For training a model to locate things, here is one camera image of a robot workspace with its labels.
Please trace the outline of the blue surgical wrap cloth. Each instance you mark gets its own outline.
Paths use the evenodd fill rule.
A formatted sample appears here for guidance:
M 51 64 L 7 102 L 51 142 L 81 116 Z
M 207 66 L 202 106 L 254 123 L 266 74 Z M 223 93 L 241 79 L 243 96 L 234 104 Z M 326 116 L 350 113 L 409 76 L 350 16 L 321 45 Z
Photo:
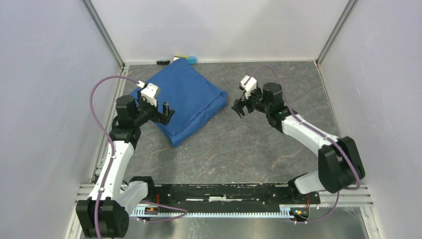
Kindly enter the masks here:
M 146 82 L 158 86 L 157 101 L 167 102 L 175 111 L 167 125 L 156 123 L 173 147 L 201 129 L 227 104 L 228 93 L 207 80 L 186 59 L 172 62 Z

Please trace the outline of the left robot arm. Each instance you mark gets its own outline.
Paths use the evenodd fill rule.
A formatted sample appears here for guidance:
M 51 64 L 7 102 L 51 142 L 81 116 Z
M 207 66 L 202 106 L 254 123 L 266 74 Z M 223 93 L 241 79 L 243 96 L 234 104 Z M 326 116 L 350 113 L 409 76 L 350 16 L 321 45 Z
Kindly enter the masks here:
M 128 187 L 120 190 L 124 173 L 141 136 L 141 126 L 148 121 L 167 125 L 175 111 L 163 102 L 148 102 L 146 97 L 131 95 L 116 100 L 116 116 L 108 132 L 107 159 L 97 182 L 85 200 L 76 204 L 83 234 L 88 238 L 122 238 L 129 226 L 129 216 L 142 200 L 150 203 L 156 198 L 156 189 L 150 176 L 137 176 Z

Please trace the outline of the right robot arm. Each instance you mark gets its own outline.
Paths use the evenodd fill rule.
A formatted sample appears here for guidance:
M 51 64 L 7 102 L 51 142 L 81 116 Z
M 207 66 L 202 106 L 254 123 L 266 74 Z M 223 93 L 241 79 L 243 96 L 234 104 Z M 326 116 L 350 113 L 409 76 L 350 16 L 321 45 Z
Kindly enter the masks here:
M 249 113 L 264 113 L 270 126 L 291 136 L 317 156 L 317 171 L 300 175 L 289 181 L 288 198 L 293 203 L 302 202 L 310 192 L 326 190 L 337 193 L 342 189 L 360 187 L 365 170 L 355 141 L 328 134 L 306 121 L 287 106 L 281 85 L 266 83 L 257 86 L 252 78 L 240 83 L 242 96 L 234 101 L 232 109 L 244 117 L 244 108 Z

